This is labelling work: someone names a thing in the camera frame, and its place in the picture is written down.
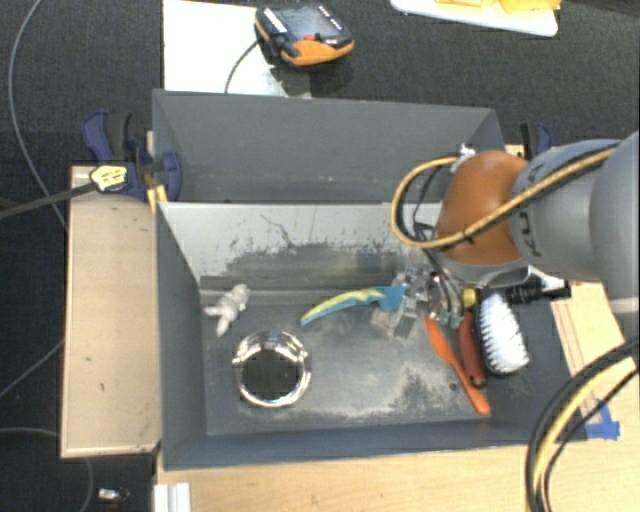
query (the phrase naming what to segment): brush bristles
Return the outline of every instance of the brush bristles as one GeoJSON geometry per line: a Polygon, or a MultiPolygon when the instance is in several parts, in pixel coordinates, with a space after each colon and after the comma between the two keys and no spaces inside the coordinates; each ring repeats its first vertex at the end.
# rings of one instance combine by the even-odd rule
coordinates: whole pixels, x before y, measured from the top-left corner
{"type": "Polygon", "coordinates": [[[480,333],[485,364],[493,373],[507,375],[529,363],[520,325],[498,293],[480,304],[480,333]]]}

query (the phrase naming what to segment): cable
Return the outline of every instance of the cable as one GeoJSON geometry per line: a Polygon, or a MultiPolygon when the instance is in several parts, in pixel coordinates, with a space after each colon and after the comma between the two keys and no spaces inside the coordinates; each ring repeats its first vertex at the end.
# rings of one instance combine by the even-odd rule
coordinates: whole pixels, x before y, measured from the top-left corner
{"type": "Polygon", "coordinates": [[[493,212],[488,214],[487,216],[481,218],[480,220],[474,222],[466,229],[454,233],[452,235],[437,238],[435,240],[429,241],[420,241],[414,240],[407,236],[406,233],[403,233],[397,224],[397,213],[398,213],[398,203],[400,202],[400,198],[402,197],[405,189],[411,183],[411,181],[422,172],[431,169],[433,167],[438,167],[442,165],[447,165],[453,163],[457,160],[457,157],[449,157],[449,158],[440,158],[436,160],[432,160],[430,162],[426,162],[421,164],[415,168],[413,168],[409,174],[407,174],[404,179],[398,185],[396,192],[391,201],[391,231],[393,234],[405,245],[410,247],[416,247],[418,249],[445,249],[451,248],[455,245],[458,245],[462,242],[468,241],[472,236],[478,235],[479,233],[486,231],[491,226],[500,222],[510,215],[513,215],[517,208],[523,206],[526,202],[531,201],[536,198],[538,194],[545,192],[551,186],[558,184],[562,180],[567,177],[571,177],[577,175],[583,169],[587,169],[590,166],[595,164],[599,164],[602,161],[606,160],[613,152],[615,148],[609,148],[604,151],[599,151],[593,155],[587,156],[585,158],[580,159],[577,162],[572,162],[567,164],[556,172],[548,175],[547,177],[540,180],[535,185],[530,188],[524,190],[511,200],[507,201],[505,204],[496,208],[493,212]]]}
{"type": "MultiPolygon", "coordinates": [[[[27,28],[27,25],[31,21],[31,18],[33,17],[33,14],[36,12],[38,7],[40,7],[41,3],[42,3],[42,0],[36,0],[34,2],[33,6],[29,10],[26,18],[22,22],[20,30],[18,31],[18,35],[16,36],[16,39],[15,39],[15,41],[13,43],[13,49],[11,51],[11,59],[9,60],[9,77],[8,77],[8,84],[9,84],[8,85],[8,89],[9,90],[8,90],[8,93],[9,93],[9,111],[11,113],[11,122],[13,124],[13,130],[14,130],[14,132],[16,134],[16,138],[18,139],[18,144],[20,145],[20,150],[22,151],[22,154],[23,154],[25,160],[27,161],[27,165],[29,166],[29,170],[31,171],[31,175],[36,180],[36,183],[40,187],[40,190],[42,190],[44,195],[48,197],[51,194],[49,194],[49,191],[47,190],[47,187],[45,186],[44,182],[42,181],[42,178],[40,177],[40,174],[38,173],[38,170],[36,169],[36,166],[33,163],[33,160],[31,160],[31,156],[29,155],[29,151],[27,151],[27,146],[26,146],[26,144],[24,142],[24,139],[22,138],[22,133],[20,131],[20,126],[18,125],[18,118],[16,116],[16,106],[15,106],[15,102],[14,102],[14,99],[13,99],[13,75],[14,75],[14,69],[15,69],[16,55],[18,53],[18,46],[20,45],[20,40],[22,39],[22,35],[24,34],[24,31],[27,28]]],[[[60,212],[60,209],[55,204],[52,205],[52,207],[53,207],[54,213],[58,217],[58,220],[60,221],[60,224],[62,225],[62,228],[64,229],[65,233],[68,233],[69,232],[69,228],[67,227],[67,223],[65,222],[64,216],[60,212]]]]}
{"type": "MultiPolygon", "coordinates": [[[[439,168],[435,168],[431,171],[431,174],[429,175],[429,177],[425,180],[424,184],[422,185],[422,189],[420,189],[420,196],[418,197],[418,200],[416,201],[416,207],[413,210],[413,215],[411,216],[411,220],[413,221],[413,234],[415,236],[415,238],[419,239],[419,240],[426,240],[427,236],[424,232],[425,229],[429,230],[429,231],[433,231],[433,226],[431,224],[424,224],[422,222],[418,222],[418,220],[416,219],[416,216],[418,214],[418,210],[420,209],[420,206],[422,205],[422,203],[424,202],[425,198],[427,197],[427,192],[429,191],[429,188],[431,187],[431,184],[433,183],[433,180],[435,179],[437,172],[438,172],[439,168]]],[[[399,205],[399,210],[400,210],[400,215],[402,215],[402,210],[403,210],[403,204],[404,203],[404,197],[403,200],[401,201],[401,204],[399,205]]]]}
{"type": "Polygon", "coordinates": [[[449,279],[449,277],[445,274],[444,269],[442,268],[440,263],[438,263],[438,261],[435,259],[431,251],[425,250],[424,254],[429,260],[429,263],[431,264],[431,267],[433,268],[435,275],[437,275],[442,282],[442,287],[440,287],[440,291],[441,292],[444,291],[444,296],[447,301],[447,311],[451,313],[451,310],[453,309],[453,301],[451,300],[449,287],[446,285],[446,281],[449,279]]]}
{"type": "Polygon", "coordinates": [[[258,40],[251,43],[251,45],[242,53],[242,55],[240,55],[236,63],[231,68],[231,72],[229,73],[229,76],[227,77],[227,81],[224,84],[225,94],[229,93],[229,85],[231,85],[231,79],[233,78],[233,75],[235,75],[236,70],[238,69],[238,66],[240,66],[240,64],[246,58],[246,56],[249,55],[251,53],[251,50],[253,50],[256,46],[258,46],[258,44],[259,44],[258,40]]]}
{"type": "Polygon", "coordinates": [[[553,471],[553,468],[555,467],[555,464],[556,464],[558,458],[560,457],[560,455],[564,451],[564,449],[567,446],[568,442],[575,435],[575,433],[578,431],[578,429],[580,429],[582,426],[584,426],[584,424],[587,423],[591,418],[593,418],[600,411],[600,409],[602,409],[605,405],[607,405],[622,390],[622,388],[624,388],[629,383],[629,381],[631,379],[633,379],[636,375],[638,375],[638,368],[636,368],[635,370],[627,373],[613,388],[611,388],[611,390],[604,396],[604,398],[602,398],[602,400],[600,400],[598,402],[598,404],[596,406],[594,406],[589,411],[589,413],[584,418],[582,418],[567,433],[565,438],[562,440],[562,442],[560,443],[560,445],[558,446],[558,448],[554,452],[554,454],[549,459],[549,463],[547,465],[547,469],[546,469],[546,471],[544,473],[544,476],[543,476],[543,497],[544,497],[544,500],[545,500],[545,506],[546,506],[547,510],[551,510],[551,503],[549,501],[549,482],[550,482],[550,479],[551,479],[551,473],[553,471]]]}
{"type": "Polygon", "coordinates": [[[22,381],[27,379],[32,373],[38,370],[44,363],[46,363],[49,359],[51,359],[55,353],[60,350],[64,346],[64,339],[60,340],[60,342],[53,347],[42,359],[40,359],[37,363],[35,363],[31,368],[29,368],[26,372],[24,372],[20,377],[14,380],[11,384],[9,384],[6,388],[0,391],[0,400],[4,398],[13,388],[15,388],[22,381]]]}
{"type": "Polygon", "coordinates": [[[89,192],[95,192],[95,190],[96,186],[93,182],[85,183],[84,185],[72,188],[71,190],[65,190],[64,192],[59,192],[58,194],[49,195],[47,197],[43,197],[42,199],[36,199],[35,201],[29,201],[28,203],[20,204],[18,206],[14,206],[13,208],[2,210],[0,211],[0,220],[6,219],[8,217],[13,217],[14,215],[18,215],[20,213],[26,213],[43,206],[55,204],[60,201],[66,201],[73,197],[81,196],[89,192]]]}
{"type": "MultiPolygon", "coordinates": [[[[45,437],[51,437],[53,439],[60,438],[58,433],[54,432],[53,430],[47,430],[44,428],[34,428],[34,427],[0,428],[0,434],[35,434],[35,435],[42,435],[45,437]]],[[[87,485],[87,496],[84,500],[84,503],[82,504],[82,507],[78,509],[79,512],[85,512],[89,507],[89,503],[91,503],[91,498],[93,497],[93,484],[94,484],[93,465],[91,464],[91,461],[86,457],[84,457],[82,460],[87,466],[87,478],[89,480],[89,483],[87,485]]]]}
{"type": "Polygon", "coordinates": [[[561,422],[568,422],[568,418],[573,414],[569,411],[577,409],[579,405],[577,400],[584,398],[588,394],[592,387],[590,383],[593,382],[594,378],[598,377],[602,371],[632,355],[633,351],[638,349],[638,346],[638,338],[633,338],[583,368],[556,393],[538,419],[529,441],[525,467],[527,500],[532,512],[545,510],[544,502],[540,500],[538,482],[542,474],[540,466],[544,459],[541,444],[546,441],[550,434],[553,432],[559,433],[564,428],[564,425],[560,425],[561,422]]]}

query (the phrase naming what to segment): wooden board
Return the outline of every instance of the wooden board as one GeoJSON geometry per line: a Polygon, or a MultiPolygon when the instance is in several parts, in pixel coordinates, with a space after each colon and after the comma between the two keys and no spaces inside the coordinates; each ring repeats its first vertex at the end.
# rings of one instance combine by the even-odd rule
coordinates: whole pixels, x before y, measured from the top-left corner
{"type": "MultiPolygon", "coordinates": [[[[73,186],[91,168],[72,170],[73,186]]],[[[160,439],[149,206],[97,192],[69,215],[61,456],[149,452],[160,439]]]]}

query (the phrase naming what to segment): white paper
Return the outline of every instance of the white paper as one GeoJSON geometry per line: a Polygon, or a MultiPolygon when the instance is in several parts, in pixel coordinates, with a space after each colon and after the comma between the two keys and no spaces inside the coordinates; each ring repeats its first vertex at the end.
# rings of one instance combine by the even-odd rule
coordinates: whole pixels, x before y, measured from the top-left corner
{"type": "Polygon", "coordinates": [[[553,37],[558,32],[558,23],[553,10],[540,9],[507,14],[498,0],[486,7],[440,4],[435,0],[391,0],[391,5],[401,12],[481,27],[546,37],[553,37]]]}
{"type": "MultiPolygon", "coordinates": [[[[255,8],[183,0],[164,0],[164,87],[170,91],[223,92],[227,77],[256,40],[255,8]]],[[[233,94],[308,95],[309,78],[295,70],[272,74],[259,48],[238,66],[233,94]]]]}

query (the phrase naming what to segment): black cable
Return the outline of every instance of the black cable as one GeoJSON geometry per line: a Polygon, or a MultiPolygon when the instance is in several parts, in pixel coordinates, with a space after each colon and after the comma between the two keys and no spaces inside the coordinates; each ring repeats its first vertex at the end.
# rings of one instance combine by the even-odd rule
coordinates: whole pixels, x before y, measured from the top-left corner
{"type": "Polygon", "coordinates": [[[15,388],[22,381],[27,379],[33,372],[38,370],[44,363],[46,363],[49,359],[51,359],[58,350],[60,350],[64,346],[64,338],[60,340],[55,347],[53,347],[49,352],[47,352],[41,359],[39,359],[35,364],[31,366],[27,371],[25,371],[22,375],[20,375],[17,379],[15,379],[11,384],[5,387],[2,391],[0,391],[0,400],[4,398],[13,388],[15,388]]]}
{"type": "MultiPolygon", "coordinates": [[[[414,237],[417,240],[426,240],[427,236],[426,236],[425,230],[433,230],[434,229],[434,227],[432,225],[430,225],[430,224],[425,224],[425,223],[418,222],[417,219],[416,219],[416,216],[417,216],[418,210],[420,209],[420,206],[422,206],[422,203],[424,202],[425,198],[427,197],[429,189],[430,189],[431,185],[433,184],[433,181],[435,180],[436,175],[442,169],[442,167],[443,166],[439,166],[439,167],[433,168],[431,170],[431,173],[429,174],[429,176],[425,180],[425,182],[422,184],[422,187],[420,189],[420,195],[418,196],[418,200],[416,201],[416,206],[415,206],[415,208],[413,210],[413,214],[411,216],[412,221],[413,221],[413,235],[411,235],[409,233],[407,225],[406,225],[406,223],[404,221],[404,206],[405,206],[405,202],[407,200],[408,191],[411,188],[411,184],[413,183],[414,180],[411,180],[407,184],[406,189],[404,190],[404,192],[400,196],[400,200],[398,201],[398,210],[397,210],[397,216],[396,216],[396,223],[398,224],[398,229],[400,229],[400,231],[402,233],[404,233],[406,236],[408,236],[410,238],[414,237]]],[[[442,286],[440,287],[440,290],[444,291],[444,296],[445,296],[445,299],[447,301],[447,310],[451,313],[451,311],[453,309],[453,300],[452,300],[452,297],[451,297],[451,292],[449,290],[449,286],[447,285],[447,283],[444,282],[444,281],[448,280],[448,277],[445,274],[444,269],[442,268],[442,266],[438,263],[438,261],[433,256],[433,253],[430,250],[424,250],[423,252],[427,256],[427,258],[429,259],[429,262],[430,262],[433,270],[435,271],[435,274],[438,275],[440,277],[440,279],[442,279],[442,281],[443,281],[442,282],[442,286]]]]}
{"type": "MultiPolygon", "coordinates": [[[[13,130],[15,132],[16,139],[18,139],[20,150],[22,151],[22,155],[24,156],[24,159],[27,162],[29,170],[31,171],[31,175],[36,180],[36,183],[40,187],[40,190],[42,190],[43,194],[48,197],[50,195],[49,190],[45,186],[42,180],[42,177],[38,172],[38,169],[36,169],[36,166],[33,163],[33,160],[31,159],[31,155],[27,150],[27,145],[24,142],[24,138],[22,137],[22,132],[20,131],[20,125],[18,124],[18,116],[16,115],[16,105],[13,97],[13,75],[14,75],[15,64],[16,64],[16,56],[18,54],[18,47],[20,46],[20,41],[22,40],[22,36],[24,34],[24,31],[27,28],[27,25],[29,25],[29,23],[31,22],[31,19],[33,18],[34,13],[38,10],[38,7],[40,7],[41,3],[42,3],[42,0],[36,0],[33,3],[33,5],[31,6],[31,9],[27,13],[27,16],[22,22],[20,29],[18,30],[18,35],[16,36],[15,41],[13,42],[13,49],[11,50],[11,58],[9,59],[9,73],[8,73],[9,76],[7,80],[7,93],[9,97],[9,113],[11,114],[11,123],[13,125],[13,130]]],[[[52,207],[53,207],[53,212],[55,213],[56,217],[58,217],[58,220],[60,221],[60,225],[62,226],[62,228],[66,233],[68,231],[68,227],[67,227],[67,223],[64,220],[64,215],[62,215],[62,213],[60,212],[60,210],[56,205],[53,205],[52,207]]]]}
{"type": "MultiPolygon", "coordinates": [[[[34,428],[34,427],[7,427],[7,428],[0,428],[0,434],[35,434],[35,435],[42,435],[45,437],[51,437],[53,439],[59,439],[60,436],[58,435],[57,432],[54,432],[53,430],[47,430],[44,428],[34,428]]],[[[89,459],[87,459],[86,457],[83,458],[83,461],[85,463],[85,465],[87,466],[87,479],[89,481],[89,483],[87,484],[87,496],[85,497],[84,503],[82,504],[82,507],[80,507],[79,512],[85,512],[87,510],[87,507],[89,507],[89,504],[91,503],[91,499],[93,498],[93,483],[94,483],[94,477],[93,477],[93,465],[91,464],[91,461],[89,459]]]]}
{"type": "Polygon", "coordinates": [[[30,201],[28,203],[14,206],[13,208],[2,210],[0,211],[0,220],[6,219],[8,217],[13,217],[14,215],[18,215],[20,213],[26,213],[37,208],[42,208],[43,206],[58,203],[60,201],[66,201],[73,197],[78,197],[83,194],[88,194],[89,192],[94,192],[95,190],[96,186],[93,182],[86,183],[84,185],[80,185],[79,187],[72,188],[71,190],[65,190],[64,192],[59,192],[58,194],[52,194],[47,197],[43,197],[42,199],[36,199],[35,201],[30,201]]]}
{"type": "Polygon", "coordinates": [[[556,451],[554,452],[554,454],[551,456],[551,458],[549,459],[549,463],[547,464],[547,469],[544,473],[544,480],[543,480],[543,490],[544,490],[544,500],[545,500],[545,507],[548,511],[551,510],[551,502],[549,499],[549,487],[550,487],[550,480],[551,480],[551,473],[553,471],[553,468],[555,467],[556,461],[558,460],[558,458],[560,457],[560,455],[562,454],[562,452],[564,451],[565,447],[567,446],[567,444],[569,443],[569,441],[571,440],[571,438],[576,434],[576,432],[584,426],[585,423],[587,423],[591,418],[593,418],[596,414],[598,414],[598,412],[606,405],[608,404],[613,397],[615,397],[621,390],[622,388],[624,388],[631,379],[633,379],[636,375],[638,375],[638,368],[636,368],[635,370],[627,373],[613,388],[611,388],[609,390],[609,392],[602,398],[602,400],[600,400],[598,402],[597,405],[595,405],[588,413],[587,415],[582,418],[568,433],[567,435],[564,437],[564,439],[562,440],[562,442],[560,443],[560,445],[558,446],[558,448],[556,449],[556,451]]]}
{"type": "Polygon", "coordinates": [[[534,467],[536,463],[536,456],[540,444],[544,439],[547,431],[554,423],[557,415],[562,411],[567,402],[585,383],[594,378],[598,373],[610,368],[611,366],[619,363],[625,358],[633,354],[634,350],[637,350],[639,346],[638,338],[632,338],[625,342],[623,345],[616,347],[606,354],[600,356],[593,361],[589,366],[583,368],[573,378],[571,378],[553,397],[551,402],[547,405],[544,412],[540,415],[536,426],[529,440],[529,446],[527,449],[526,465],[525,465],[525,485],[527,491],[527,501],[531,512],[544,511],[545,503],[539,500],[539,492],[536,489],[536,483],[534,478],[534,467]]]}
{"type": "MultiPolygon", "coordinates": [[[[416,220],[416,215],[418,214],[418,210],[420,209],[420,206],[422,206],[422,203],[424,202],[425,198],[427,197],[427,193],[429,192],[429,188],[431,187],[431,184],[433,183],[433,180],[436,177],[436,173],[440,170],[440,167],[436,167],[435,169],[431,170],[431,174],[429,174],[429,177],[425,180],[424,184],[422,185],[422,189],[420,190],[420,196],[418,197],[418,201],[416,201],[416,207],[413,210],[413,215],[411,216],[411,219],[413,220],[413,232],[414,232],[414,236],[416,238],[422,239],[422,240],[426,240],[426,234],[424,233],[425,229],[428,230],[433,230],[433,226],[431,224],[424,224],[421,222],[418,222],[416,220]]],[[[400,201],[400,205],[399,208],[403,207],[403,201],[404,197],[401,199],[400,201]]]]}
{"type": "Polygon", "coordinates": [[[229,85],[231,85],[231,79],[233,78],[233,75],[235,75],[236,70],[238,69],[238,66],[240,66],[240,64],[246,58],[246,56],[249,55],[251,53],[251,50],[253,50],[256,46],[258,46],[258,44],[259,44],[259,41],[257,39],[253,43],[251,43],[251,45],[242,53],[242,55],[240,55],[236,63],[231,68],[231,71],[229,72],[229,76],[227,77],[227,81],[224,84],[225,94],[229,93],[229,85]]]}

